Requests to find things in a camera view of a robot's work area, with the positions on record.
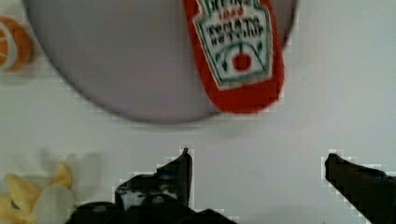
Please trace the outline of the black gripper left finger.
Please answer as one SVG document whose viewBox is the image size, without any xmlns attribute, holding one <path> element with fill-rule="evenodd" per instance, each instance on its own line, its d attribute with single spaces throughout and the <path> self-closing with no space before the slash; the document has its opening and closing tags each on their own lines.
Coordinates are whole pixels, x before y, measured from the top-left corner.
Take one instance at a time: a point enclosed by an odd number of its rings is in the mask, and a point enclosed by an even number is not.
<svg viewBox="0 0 396 224">
<path fill-rule="evenodd" d="M 189 205 L 192 182 L 192 156 L 189 148 L 174 160 L 157 168 L 154 174 L 136 175 L 120 184 L 114 194 L 115 203 L 127 210 L 139 206 L 148 196 L 167 195 Z"/>
</svg>

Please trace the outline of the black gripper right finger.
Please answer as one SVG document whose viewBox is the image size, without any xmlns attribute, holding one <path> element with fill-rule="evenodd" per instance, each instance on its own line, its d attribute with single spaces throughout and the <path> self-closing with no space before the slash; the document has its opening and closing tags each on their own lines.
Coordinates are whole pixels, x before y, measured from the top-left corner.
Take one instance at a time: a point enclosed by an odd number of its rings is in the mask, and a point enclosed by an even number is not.
<svg viewBox="0 0 396 224">
<path fill-rule="evenodd" d="M 396 182 L 385 172 L 330 153 L 325 179 L 372 224 L 395 224 Z"/>
</svg>

